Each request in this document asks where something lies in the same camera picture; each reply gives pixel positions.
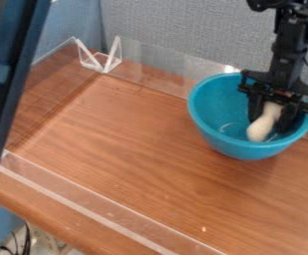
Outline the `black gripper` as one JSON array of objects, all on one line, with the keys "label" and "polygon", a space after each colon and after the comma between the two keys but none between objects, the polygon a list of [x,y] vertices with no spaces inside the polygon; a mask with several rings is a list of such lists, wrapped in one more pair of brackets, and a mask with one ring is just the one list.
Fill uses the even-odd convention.
[{"label": "black gripper", "polygon": [[282,106],[276,129],[289,133],[297,129],[303,113],[308,114],[308,84],[301,80],[308,45],[284,47],[274,43],[272,52],[268,71],[241,71],[238,90],[248,96],[249,121],[260,118],[266,102],[276,103]]}]

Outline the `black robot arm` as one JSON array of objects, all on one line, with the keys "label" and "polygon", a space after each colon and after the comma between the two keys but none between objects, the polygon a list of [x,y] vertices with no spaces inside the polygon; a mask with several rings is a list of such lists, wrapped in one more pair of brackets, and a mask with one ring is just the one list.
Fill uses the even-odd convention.
[{"label": "black robot arm", "polygon": [[248,117],[262,115],[266,102],[282,107],[276,121],[278,132],[288,132],[300,114],[308,114],[308,85],[301,81],[308,66],[308,0],[246,0],[252,11],[274,9],[276,39],[266,72],[241,71],[238,90],[248,96]]}]

